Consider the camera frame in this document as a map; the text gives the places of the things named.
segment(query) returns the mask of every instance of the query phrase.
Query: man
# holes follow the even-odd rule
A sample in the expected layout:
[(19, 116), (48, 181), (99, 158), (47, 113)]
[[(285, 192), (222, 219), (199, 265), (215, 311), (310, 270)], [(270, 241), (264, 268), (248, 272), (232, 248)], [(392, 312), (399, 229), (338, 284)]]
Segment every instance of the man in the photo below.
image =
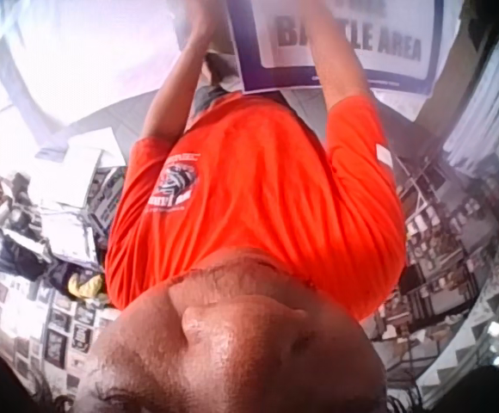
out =
[(365, 74), (328, 9), (304, 0), (326, 151), (260, 96), (223, 96), (185, 132), (216, 7), (188, 0), (192, 34), (132, 149), (106, 268), (124, 311), (74, 411), (383, 410), (358, 321), (397, 283), (404, 217)]

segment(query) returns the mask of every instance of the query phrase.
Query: orange t-shirt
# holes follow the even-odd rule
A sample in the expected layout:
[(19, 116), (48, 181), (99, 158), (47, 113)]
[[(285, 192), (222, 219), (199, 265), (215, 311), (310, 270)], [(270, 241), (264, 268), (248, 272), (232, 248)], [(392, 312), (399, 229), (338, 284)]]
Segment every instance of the orange t-shirt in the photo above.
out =
[(110, 299), (124, 309), (212, 253), (245, 247), (367, 317), (404, 266), (390, 163), (364, 96), (330, 110), (325, 151), (288, 108), (229, 95), (173, 147), (159, 137), (133, 147), (109, 239)]

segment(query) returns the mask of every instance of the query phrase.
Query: purple sign border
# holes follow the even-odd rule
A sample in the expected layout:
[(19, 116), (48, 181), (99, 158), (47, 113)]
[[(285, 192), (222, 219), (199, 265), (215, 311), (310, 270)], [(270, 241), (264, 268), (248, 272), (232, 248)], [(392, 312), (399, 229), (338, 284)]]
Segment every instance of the purple sign border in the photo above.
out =
[[(261, 64), (253, 9), (247, 0), (229, 0), (231, 30), (237, 44), (239, 69), (246, 93), (267, 89), (320, 86), (314, 67), (294, 66), (268, 69)], [(444, 0), (434, 0), (434, 35), (425, 79), (398, 75), (386, 71), (367, 70), (370, 86), (381, 82), (381, 89), (410, 92), (429, 96), (433, 92), (440, 55)], [(243, 50), (238, 48), (243, 42)]]

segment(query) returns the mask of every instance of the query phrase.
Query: light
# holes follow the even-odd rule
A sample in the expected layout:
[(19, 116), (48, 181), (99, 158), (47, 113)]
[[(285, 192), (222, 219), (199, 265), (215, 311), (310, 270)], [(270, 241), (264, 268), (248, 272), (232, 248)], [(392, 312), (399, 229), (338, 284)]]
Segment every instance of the light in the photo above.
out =
[(493, 337), (498, 337), (499, 336), (499, 323), (496, 323), (494, 321), (492, 323), (490, 323), (488, 333), (489, 333), (489, 335), (491, 335)]

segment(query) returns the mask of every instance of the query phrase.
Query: poster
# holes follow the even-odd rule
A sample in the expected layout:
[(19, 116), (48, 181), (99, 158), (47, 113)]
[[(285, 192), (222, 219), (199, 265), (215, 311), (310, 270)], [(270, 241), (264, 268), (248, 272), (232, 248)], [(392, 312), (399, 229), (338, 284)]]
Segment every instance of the poster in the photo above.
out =
[[(444, 0), (330, 0), (370, 86), (428, 96), (440, 57)], [(229, 0), (246, 92), (319, 87), (293, 2)]]

